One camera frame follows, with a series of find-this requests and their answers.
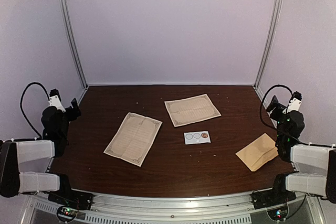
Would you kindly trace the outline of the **brown kraft envelope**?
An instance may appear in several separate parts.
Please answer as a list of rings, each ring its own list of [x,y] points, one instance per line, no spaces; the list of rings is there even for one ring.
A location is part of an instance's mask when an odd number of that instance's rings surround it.
[[[251,172],[260,169],[267,162],[278,156],[275,141],[266,133],[255,139],[236,153],[236,156]]]

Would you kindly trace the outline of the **cream letter paper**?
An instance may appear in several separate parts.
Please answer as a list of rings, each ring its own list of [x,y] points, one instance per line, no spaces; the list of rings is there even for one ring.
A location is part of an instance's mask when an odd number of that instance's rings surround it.
[[[221,116],[207,94],[165,101],[164,104],[174,127],[203,122]]]
[[[161,125],[161,121],[129,112],[103,153],[140,167]]]

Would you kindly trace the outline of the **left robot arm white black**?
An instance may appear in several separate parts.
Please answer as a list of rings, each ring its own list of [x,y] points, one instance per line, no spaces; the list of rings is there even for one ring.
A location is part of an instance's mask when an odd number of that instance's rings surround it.
[[[55,95],[42,112],[43,139],[1,143],[1,196],[11,198],[19,194],[51,192],[64,205],[75,201],[75,192],[67,175],[22,171],[20,164],[61,157],[69,144],[69,123],[80,116],[77,99],[74,98],[71,106],[64,108]]]

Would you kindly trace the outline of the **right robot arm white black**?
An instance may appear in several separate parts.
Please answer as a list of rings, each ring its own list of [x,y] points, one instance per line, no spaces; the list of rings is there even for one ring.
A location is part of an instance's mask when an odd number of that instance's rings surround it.
[[[269,199],[279,204],[290,193],[300,192],[320,196],[335,203],[335,145],[303,143],[299,140],[305,128],[299,108],[302,95],[295,92],[288,105],[274,95],[266,111],[277,122],[275,146],[282,161],[291,163],[296,171],[276,176]]]

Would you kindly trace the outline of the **white sticker sheet with seal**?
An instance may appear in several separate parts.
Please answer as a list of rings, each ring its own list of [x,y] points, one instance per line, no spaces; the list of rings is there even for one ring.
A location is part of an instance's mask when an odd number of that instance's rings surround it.
[[[210,143],[211,139],[208,131],[185,132],[185,145]]]

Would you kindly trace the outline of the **left small circuit board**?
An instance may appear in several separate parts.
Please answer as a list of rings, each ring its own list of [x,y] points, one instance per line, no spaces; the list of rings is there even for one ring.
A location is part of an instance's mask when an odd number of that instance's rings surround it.
[[[56,211],[56,217],[59,221],[71,222],[77,217],[78,212],[79,210],[77,209],[72,209],[68,206],[60,206]]]

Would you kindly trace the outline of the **small circuit board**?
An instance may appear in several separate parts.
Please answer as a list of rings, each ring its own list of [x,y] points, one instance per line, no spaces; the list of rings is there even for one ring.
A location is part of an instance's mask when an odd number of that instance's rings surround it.
[[[72,209],[68,206],[60,206],[56,211],[56,217],[59,221],[71,222],[77,217],[78,212],[79,210],[77,209]]]
[[[287,218],[289,209],[287,206],[281,206],[276,208],[267,209],[268,217],[272,221],[280,222]]]

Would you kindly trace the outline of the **right small circuit board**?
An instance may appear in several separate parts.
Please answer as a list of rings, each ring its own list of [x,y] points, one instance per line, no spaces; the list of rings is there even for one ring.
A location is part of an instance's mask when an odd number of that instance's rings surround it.
[[[287,218],[289,209],[287,206],[281,206],[276,208],[267,209],[268,217],[272,221],[280,222]]]

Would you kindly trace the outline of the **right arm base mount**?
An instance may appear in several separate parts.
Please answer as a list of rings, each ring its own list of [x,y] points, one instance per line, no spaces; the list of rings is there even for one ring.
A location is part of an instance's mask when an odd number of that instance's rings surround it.
[[[254,209],[281,205],[296,199],[296,194],[294,192],[277,195],[273,190],[254,191],[250,196]]]

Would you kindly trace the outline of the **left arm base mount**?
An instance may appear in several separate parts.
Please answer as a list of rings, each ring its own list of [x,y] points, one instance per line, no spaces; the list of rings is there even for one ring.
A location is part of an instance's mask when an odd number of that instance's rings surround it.
[[[93,194],[72,190],[69,195],[59,192],[48,192],[48,200],[59,205],[77,210],[90,210]]]

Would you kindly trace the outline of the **right aluminium frame post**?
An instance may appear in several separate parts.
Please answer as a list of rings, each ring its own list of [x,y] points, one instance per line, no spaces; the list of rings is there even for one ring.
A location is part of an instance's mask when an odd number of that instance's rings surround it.
[[[282,3],[283,3],[283,0],[274,0],[274,5],[272,8],[272,14],[271,14],[270,25],[268,29],[267,38],[266,38],[266,43],[265,43],[265,47],[263,50],[262,59],[261,59],[261,63],[258,69],[257,77],[254,83],[255,90],[259,89],[262,77],[266,70],[267,61],[270,56],[272,43],[274,42],[274,38],[276,34],[276,28],[277,28],[277,23],[278,23],[279,16],[281,13]]]

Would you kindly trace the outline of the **aluminium frame post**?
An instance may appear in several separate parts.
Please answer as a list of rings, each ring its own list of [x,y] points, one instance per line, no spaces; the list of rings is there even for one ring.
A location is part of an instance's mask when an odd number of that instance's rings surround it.
[[[88,87],[88,84],[87,84],[86,77],[83,71],[83,67],[82,67],[82,64],[79,58],[78,49],[77,49],[77,45],[76,45],[76,41],[74,37],[74,32],[73,32],[73,28],[71,25],[67,0],[59,0],[59,1],[60,1],[60,8],[61,8],[62,17],[64,21],[64,26],[65,26],[66,36],[68,39],[70,52],[71,52],[72,59],[75,65],[75,69],[78,74],[82,88],[86,89]]]
[[[283,3],[283,0],[274,0],[274,5],[272,8],[272,14],[271,14],[270,25],[268,29],[267,38],[266,38],[266,43],[265,43],[265,47],[263,50],[262,59],[261,59],[261,63],[258,69],[257,77],[254,83],[255,90],[259,89],[262,77],[266,70],[267,61],[270,56],[272,43],[274,42],[274,38],[276,34],[276,28],[277,28],[277,23],[278,23],[279,16],[281,13],[282,3]]]

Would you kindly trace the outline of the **front aluminium rail base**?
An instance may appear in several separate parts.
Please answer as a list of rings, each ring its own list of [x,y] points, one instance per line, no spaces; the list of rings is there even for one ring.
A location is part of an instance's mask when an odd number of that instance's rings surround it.
[[[277,223],[271,213],[288,211],[284,223],[325,223],[318,198],[297,193],[294,200],[256,209],[251,192],[188,198],[129,197],[95,193],[90,210],[71,223]]]

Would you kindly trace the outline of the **left aluminium frame post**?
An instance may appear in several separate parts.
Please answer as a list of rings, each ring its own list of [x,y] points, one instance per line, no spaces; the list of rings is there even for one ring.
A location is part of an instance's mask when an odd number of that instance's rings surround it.
[[[71,52],[72,59],[75,65],[75,69],[78,74],[82,88],[86,89],[88,87],[88,84],[87,84],[86,77],[83,71],[83,67],[82,67],[82,64],[79,58],[78,49],[77,49],[77,45],[76,45],[76,41],[74,37],[74,32],[73,32],[73,28],[71,25],[67,0],[59,0],[59,1],[60,1],[60,8],[61,8],[62,17],[64,21],[64,26],[65,26],[66,36],[68,39],[70,52]]]

